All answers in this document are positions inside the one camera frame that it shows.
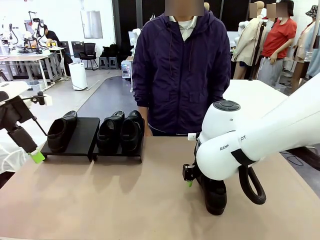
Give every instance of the black leather shoe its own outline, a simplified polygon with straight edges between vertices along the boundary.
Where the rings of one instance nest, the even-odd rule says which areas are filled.
[[[227,205],[227,190],[224,181],[212,180],[201,174],[196,178],[201,185],[205,207],[212,215],[221,215]]]
[[[98,131],[96,141],[96,146],[100,152],[117,151],[124,120],[125,113],[123,111],[117,111],[103,121]]]
[[[142,140],[145,131],[145,121],[140,112],[134,110],[124,120],[120,144],[123,152],[135,151]]]
[[[77,120],[76,111],[70,111],[54,120],[47,136],[48,146],[53,153],[62,153],[66,150],[77,126]]]

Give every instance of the purple jacket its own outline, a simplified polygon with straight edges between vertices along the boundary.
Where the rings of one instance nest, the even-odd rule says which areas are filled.
[[[200,132],[208,107],[223,99],[230,84],[227,30],[205,10],[184,42],[179,24],[162,14],[143,27],[132,68],[135,101],[148,108],[152,127],[168,134]]]

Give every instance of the beige coat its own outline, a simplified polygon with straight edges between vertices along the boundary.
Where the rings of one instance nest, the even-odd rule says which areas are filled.
[[[258,43],[260,34],[260,19],[261,17],[253,18],[249,24],[245,27],[240,35],[239,42],[234,50],[232,61],[233,62],[245,62],[248,66],[252,66],[254,60],[255,49]],[[262,34],[262,40],[265,38],[265,30]]]
[[[310,32],[310,30],[314,27],[314,25],[316,24],[316,22],[312,23],[310,26],[307,26],[304,31],[301,33],[297,43],[296,43],[296,55],[295,55],[295,61],[297,61],[298,63],[304,63],[305,62],[305,57],[306,57],[306,40],[308,37],[308,34]]]

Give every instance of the jacket drawstring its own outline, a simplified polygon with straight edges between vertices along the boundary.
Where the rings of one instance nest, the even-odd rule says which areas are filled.
[[[169,64],[170,64],[170,74],[172,77],[172,69],[171,69],[171,45],[172,45],[172,32],[170,31],[170,49],[169,49]]]
[[[189,56],[189,72],[191,72],[191,57],[192,57],[193,46],[194,46],[194,42],[191,41],[191,50],[190,50],[190,56]]]

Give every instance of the office chair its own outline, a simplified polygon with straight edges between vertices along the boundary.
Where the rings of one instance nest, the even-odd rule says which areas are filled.
[[[89,60],[90,60],[92,71],[95,71],[95,70],[99,69],[99,66],[98,66],[98,64],[96,62],[96,59],[97,59],[96,54],[97,53],[95,52],[95,46],[96,46],[95,43],[87,42],[87,43],[84,44],[84,51],[79,52],[79,56],[80,56],[81,62],[83,60],[86,60],[86,69],[89,69],[88,66],[89,66]],[[95,65],[98,68],[94,69],[94,66],[92,64],[92,60],[94,61]]]

